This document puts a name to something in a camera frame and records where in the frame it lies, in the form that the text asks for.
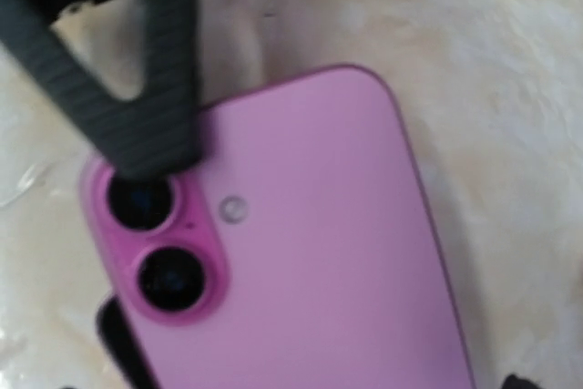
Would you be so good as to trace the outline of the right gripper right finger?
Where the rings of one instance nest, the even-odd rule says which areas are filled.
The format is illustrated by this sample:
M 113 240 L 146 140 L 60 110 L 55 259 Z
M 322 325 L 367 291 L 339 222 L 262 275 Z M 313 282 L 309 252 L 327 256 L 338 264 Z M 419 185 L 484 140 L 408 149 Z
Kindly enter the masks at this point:
M 542 387 L 522 376 L 510 374 L 505 378 L 501 389 L 542 389 Z

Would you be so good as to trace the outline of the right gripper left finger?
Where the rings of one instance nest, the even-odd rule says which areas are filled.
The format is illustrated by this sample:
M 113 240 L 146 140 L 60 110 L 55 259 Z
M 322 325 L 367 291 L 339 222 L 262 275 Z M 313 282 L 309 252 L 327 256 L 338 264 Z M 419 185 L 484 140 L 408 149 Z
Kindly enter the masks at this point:
M 83 1 L 109 0 L 1 0 L 2 44 L 124 177 L 195 165 L 203 150 L 197 0 L 140 0 L 144 83 L 129 102 L 116 100 L 51 29 L 66 7 Z

